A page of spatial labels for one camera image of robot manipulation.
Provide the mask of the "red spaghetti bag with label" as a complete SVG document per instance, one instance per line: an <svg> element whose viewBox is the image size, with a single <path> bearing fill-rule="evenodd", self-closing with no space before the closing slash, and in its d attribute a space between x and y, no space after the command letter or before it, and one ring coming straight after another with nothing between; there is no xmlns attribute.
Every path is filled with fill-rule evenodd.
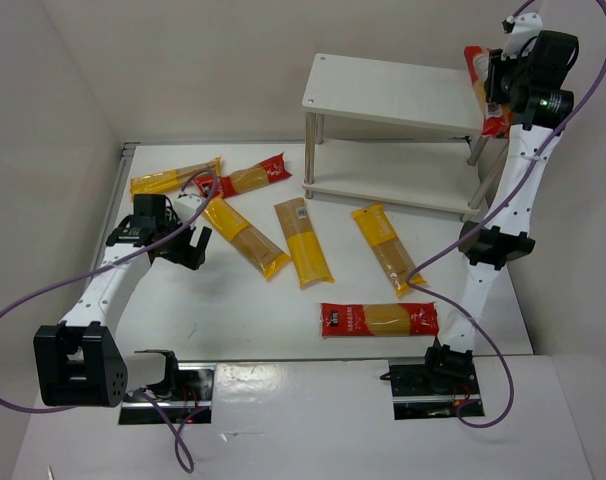
<svg viewBox="0 0 606 480"><path fill-rule="evenodd" d="M484 83L489 72L489 52L488 48L478 45L469 45L463 50L477 104L483 115L482 135L504 138L509 135L512 111L508 104L486 100Z"/></svg>

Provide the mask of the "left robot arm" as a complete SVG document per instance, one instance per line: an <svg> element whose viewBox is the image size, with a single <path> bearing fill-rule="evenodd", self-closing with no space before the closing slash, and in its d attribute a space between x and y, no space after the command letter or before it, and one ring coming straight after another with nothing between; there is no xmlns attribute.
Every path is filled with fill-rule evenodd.
<svg viewBox="0 0 606 480"><path fill-rule="evenodd" d="M179 389L179 366L171 350L144 349L123 355L114 338L122 314L153 262L198 269L211 229L197 239L195 216L204 200L182 193L137 194L133 211L106 240L99 274L77 304L33 339L41 398L49 407L115 407L138 389L168 398Z"/></svg>

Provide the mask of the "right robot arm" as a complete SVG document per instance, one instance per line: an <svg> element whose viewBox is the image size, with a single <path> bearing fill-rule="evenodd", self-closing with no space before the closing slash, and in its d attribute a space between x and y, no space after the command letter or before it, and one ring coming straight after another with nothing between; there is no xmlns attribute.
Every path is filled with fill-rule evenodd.
<svg viewBox="0 0 606 480"><path fill-rule="evenodd" d="M467 279L445 327L425 355L424 382L438 393L472 373L477 323L493 283L510 261L529 255L531 209L543 172L561 136L560 125L574 107L562 84L579 52L576 36L542 30L514 46L489 53L484 92L487 103L509 108L506 162L494 201L480 223L467 221L459 251Z"/></svg>

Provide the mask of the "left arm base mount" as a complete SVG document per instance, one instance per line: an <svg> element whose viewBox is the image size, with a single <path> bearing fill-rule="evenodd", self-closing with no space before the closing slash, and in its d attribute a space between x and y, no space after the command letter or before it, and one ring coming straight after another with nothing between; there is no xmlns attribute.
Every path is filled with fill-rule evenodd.
<svg viewBox="0 0 606 480"><path fill-rule="evenodd" d="M148 389L146 394L155 399L175 426L179 426L185 419L188 424L210 424L215 371L214 363L181 362L175 387L166 391ZM132 395L125 397L119 413L119 425L162 423L161 415L150 402Z"/></svg>

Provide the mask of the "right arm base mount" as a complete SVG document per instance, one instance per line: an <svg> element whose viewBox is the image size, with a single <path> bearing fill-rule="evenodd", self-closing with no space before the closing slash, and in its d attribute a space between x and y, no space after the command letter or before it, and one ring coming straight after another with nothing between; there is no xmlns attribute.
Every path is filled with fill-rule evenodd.
<svg viewBox="0 0 606 480"><path fill-rule="evenodd" d="M476 371L459 379L429 379L423 364L390 362L379 379L391 390L394 419L420 420L483 417Z"/></svg>

